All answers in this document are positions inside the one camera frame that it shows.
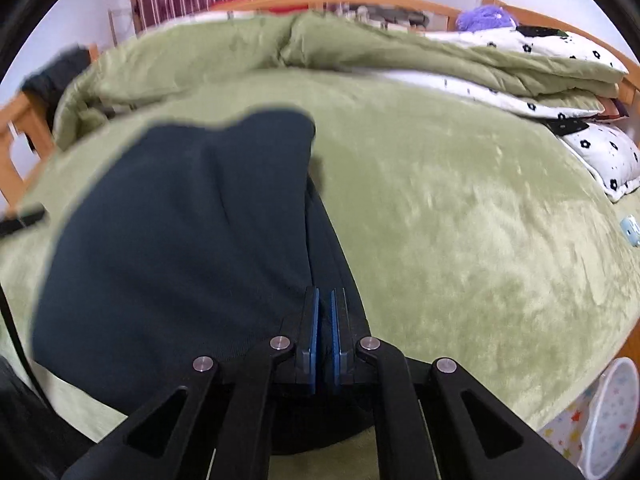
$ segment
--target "purple plush object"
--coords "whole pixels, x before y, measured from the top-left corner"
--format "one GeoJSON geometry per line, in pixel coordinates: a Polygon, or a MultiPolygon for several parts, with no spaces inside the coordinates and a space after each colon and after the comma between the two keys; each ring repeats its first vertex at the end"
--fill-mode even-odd
{"type": "Polygon", "coordinates": [[[456,27],[458,30],[475,32],[488,28],[513,27],[514,23],[518,24],[506,10],[495,5],[484,5],[461,12],[456,20],[456,27]]]}

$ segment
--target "light blue object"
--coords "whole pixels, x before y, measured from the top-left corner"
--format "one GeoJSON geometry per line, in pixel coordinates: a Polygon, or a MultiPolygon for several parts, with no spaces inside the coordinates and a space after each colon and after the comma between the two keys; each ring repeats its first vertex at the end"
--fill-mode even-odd
{"type": "Polygon", "coordinates": [[[633,247],[640,246],[640,226],[632,215],[624,218],[620,222],[620,227],[622,227],[622,232],[633,247]]]}

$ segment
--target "wooden floor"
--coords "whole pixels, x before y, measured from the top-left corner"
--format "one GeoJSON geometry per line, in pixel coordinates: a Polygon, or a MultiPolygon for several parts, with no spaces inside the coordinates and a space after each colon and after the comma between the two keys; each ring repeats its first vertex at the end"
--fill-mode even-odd
{"type": "MultiPolygon", "coordinates": [[[[622,347],[617,357],[629,357],[636,363],[636,367],[640,369],[640,321],[636,324],[633,332],[626,340],[625,345],[622,347]]],[[[636,419],[636,426],[634,432],[631,434],[629,445],[636,441],[640,435],[640,417],[636,419]]]]}

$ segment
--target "green bedspread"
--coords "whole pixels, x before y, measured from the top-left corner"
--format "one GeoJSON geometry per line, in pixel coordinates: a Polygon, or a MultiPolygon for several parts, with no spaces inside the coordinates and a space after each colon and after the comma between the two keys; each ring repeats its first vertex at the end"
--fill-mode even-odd
{"type": "MultiPolygon", "coordinates": [[[[457,359],[541,427],[597,377],[638,318],[640,252],[618,225],[626,214],[640,214],[638,194],[612,206],[583,166],[532,121],[399,82],[290,68],[338,68],[322,60],[322,46],[339,44],[337,36],[312,33],[323,23],[340,30],[346,50],[366,50],[369,43],[357,40],[363,32],[389,42],[371,43],[367,61],[354,62],[360,66],[372,64],[379,48],[395,59],[395,47],[402,54],[415,42],[314,15],[190,25],[105,54],[72,85],[56,130],[66,151],[25,200],[42,202],[51,221],[0,246],[0,281],[23,339],[65,219],[151,124],[217,125],[256,108],[300,108],[317,125],[312,178],[372,332],[412,358],[457,359]],[[301,28],[305,20],[314,27],[301,28]],[[90,107],[98,99],[141,108],[88,136],[105,122],[90,107]]],[[[526,56],[505,56],[518,57],[509,61],[514,70],[536,72],[518,67],[526,56]]],[[[472,72],[509,74],[491,61],[472,62],[472,72]]],[[[566,77],[549,74],[560,81],[548,93],[581,70],[600,70],[583,64],[567,63],[566,77]]],[[[598,77],[616,81],[612,73],[598,77]]],[[[0,351],[15,364],[0,335],[0,351]]],[[[122,419],[51,375],[46,385],[56,409],[93,438],[122,419]]],[[[369,431],[274,458],[271,476],[374,478],[374,456],[369,431]]]]}

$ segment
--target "silver screw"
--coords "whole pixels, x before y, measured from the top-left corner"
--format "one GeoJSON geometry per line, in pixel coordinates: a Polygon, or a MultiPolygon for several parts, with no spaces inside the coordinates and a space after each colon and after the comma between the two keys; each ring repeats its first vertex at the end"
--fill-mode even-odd
{"type": "Polygon", "coordinates": [[[270,341],[271,348],[274,350],[286,350],[290,344],[291,341],[285,335],[277,335],[270,341]]]}
{"type": "Polygon", "coordinates": [[[206,355],[198,357],[193,362],[193,369],[197,372],[208,372],[213,368],[213,359],[206,355]]]}
{"type": "Polygon", "coordinates": [[[365,350],[377,350],[380,348],[380,339],[371,336],[363,337],[360,340],[360,346],[365,350]]]}
{"type": "Polygon", "coordinates": [[[443,374],[452,374],[453,372],[456,371],[456,369],[458,368],[458,365],[453,359],[449,359],[448,357],[445,357],[443,359],[438,359],[438,362],[436,362],[436,367],[443,374]]]}

